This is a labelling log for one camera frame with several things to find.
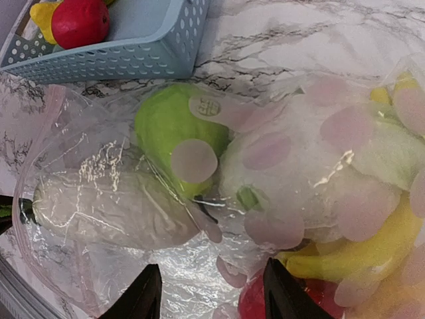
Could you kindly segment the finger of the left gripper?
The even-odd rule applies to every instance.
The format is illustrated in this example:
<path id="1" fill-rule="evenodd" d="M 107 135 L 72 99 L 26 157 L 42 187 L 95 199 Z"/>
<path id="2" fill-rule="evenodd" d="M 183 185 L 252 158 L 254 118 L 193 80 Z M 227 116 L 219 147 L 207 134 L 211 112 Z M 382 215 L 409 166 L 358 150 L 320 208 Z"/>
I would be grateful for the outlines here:
<path id="1" fill-rule="evenodd" d="M 13 217 L 13 198 L 1 195 L 1 218 L 0 218 L 0 234 L 2 235 L 12 227 Z"/>

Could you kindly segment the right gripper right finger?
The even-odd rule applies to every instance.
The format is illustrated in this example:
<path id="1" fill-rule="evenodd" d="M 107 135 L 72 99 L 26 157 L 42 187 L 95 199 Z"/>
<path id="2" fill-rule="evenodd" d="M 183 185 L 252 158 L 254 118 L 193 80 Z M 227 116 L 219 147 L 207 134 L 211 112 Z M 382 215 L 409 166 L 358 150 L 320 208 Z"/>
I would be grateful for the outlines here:
<path id="1" fill-rule="evenodd" d="M 277 259 L 268 259 L 263 282 L 266 318 L 324 318 L 324 310 L 301 289 Z"/>

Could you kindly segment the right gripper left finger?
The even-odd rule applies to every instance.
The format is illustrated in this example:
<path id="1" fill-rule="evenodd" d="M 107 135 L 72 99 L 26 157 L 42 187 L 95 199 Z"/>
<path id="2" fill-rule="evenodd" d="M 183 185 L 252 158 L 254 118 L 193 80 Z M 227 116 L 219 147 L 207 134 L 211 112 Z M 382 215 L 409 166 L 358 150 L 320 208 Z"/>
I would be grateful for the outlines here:
<path id="1" fill-rule="evenodd" d="M 99 319 L 160 318 L 162 278 L 158 264 L 149 264 Z"/>

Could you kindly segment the clear zip top bag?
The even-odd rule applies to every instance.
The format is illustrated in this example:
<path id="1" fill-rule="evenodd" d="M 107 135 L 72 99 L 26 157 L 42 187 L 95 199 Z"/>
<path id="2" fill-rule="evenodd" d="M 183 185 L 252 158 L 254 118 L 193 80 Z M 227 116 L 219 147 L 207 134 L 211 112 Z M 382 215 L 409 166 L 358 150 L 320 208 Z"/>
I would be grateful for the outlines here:
<path id="1" fill-rule="evenodd" d="M 424 89 L 423 54 L 402 59 L 382 80 L 312 73 L 263 87 L 257 97 L 193 84 L 201 93 L 189 100 L 192 114 L 229 129 L 229 143 L 219 157 L 206 142 L 196 139 L 185 140 L 172 151 L 171 169 L 177 177 L 188 183 L 212 179 L 209 191 L 193 199 L 179 195 L 148 160 L 134 130 L 143 101 L 172 84 L 191 83 L 156 84 L 120 94 L 104 104 L 51 85 L 48 115 L 25 161 L 13 199 L 13 227 L 21 254 L 37 279 L 90 318 L 99 318 L 112 307 L 149 264 L 158 264 L 161 273 L 160 318 L 241 318 L 238 302 L 242 290 L 266 268 L 269 258 L 278 260 L 280 253 L 312 245 L 339 247 L 346 238 L 326 243 L 304 239 L 290 249 L 255 243 L 244 228 L 245 211 L 220 194 L 220 161 L 229 144 L 237 135 L 281 114 L 298 96 L 318 107 L 377 104 L 371 100 L 372 90 L 384 87 L 392 92 L 403 72 L 410 72 Z M 62 172 L 76 172 L 89 180 L 121 173 L 154 175 L 185 205 L 199 233 L 183 245 L 151 250 L 61 239 L 36 223 L 33 194 L 42 176 Z M 400 270 L 412 278 L 424 276 L 424 220 L 412 252 L 391 275 Z M 348 309 L 366 302 L 386 278 L 333 282 L 338 285 L 335 303 L 344 307 L 342 318 Z"/>

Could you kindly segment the green fake pear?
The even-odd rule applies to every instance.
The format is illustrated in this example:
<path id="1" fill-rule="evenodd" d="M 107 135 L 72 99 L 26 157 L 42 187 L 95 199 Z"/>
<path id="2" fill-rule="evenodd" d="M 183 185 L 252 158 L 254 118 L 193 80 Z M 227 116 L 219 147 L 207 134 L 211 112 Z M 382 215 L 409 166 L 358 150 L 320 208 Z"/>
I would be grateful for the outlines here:
<path id="1" fill-rule="evenodd" d="M 213 181 L 188 183 L 177 177 L 171 169 L 172 151 L 181 142 L 196 139 L 219 157 L 229 143 L 226 126 L 199 119 L 190 111 L 190 98 L 200 93 L 195 85 L 184 83 L 158 90 L 141 103 L 134 123 L 138 146 L 175 191 L 188 199 L 207 193 Z"/>

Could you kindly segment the red fake apple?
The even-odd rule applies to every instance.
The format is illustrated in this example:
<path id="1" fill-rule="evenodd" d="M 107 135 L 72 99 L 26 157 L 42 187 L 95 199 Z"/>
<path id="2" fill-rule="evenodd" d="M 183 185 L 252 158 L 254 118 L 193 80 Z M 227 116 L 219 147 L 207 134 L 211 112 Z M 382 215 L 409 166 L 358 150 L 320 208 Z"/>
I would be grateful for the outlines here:
<path id="1" fill-rule="evenodd" d="M 63 1 L 52 15 L 52 35 L 63 49 L 101 43 L 110 30 L 107 5 L 101 0 Z"/>

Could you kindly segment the light blue plastic basket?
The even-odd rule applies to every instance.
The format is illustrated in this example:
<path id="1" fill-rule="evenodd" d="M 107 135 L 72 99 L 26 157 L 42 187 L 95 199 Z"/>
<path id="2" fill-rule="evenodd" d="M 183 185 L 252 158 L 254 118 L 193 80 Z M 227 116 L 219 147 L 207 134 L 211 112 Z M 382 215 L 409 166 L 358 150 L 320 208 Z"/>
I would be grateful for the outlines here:
<path id="1" fill-rule="evenodd" d="M 106 41 L 62 50 L 40 31 L 18 35 L 33 1 L 24 6 L 1 49 L 1 71 L 37 84 L 139 78 L 188 78 L 210 7 L 200 1 L 116 1 Z"/>

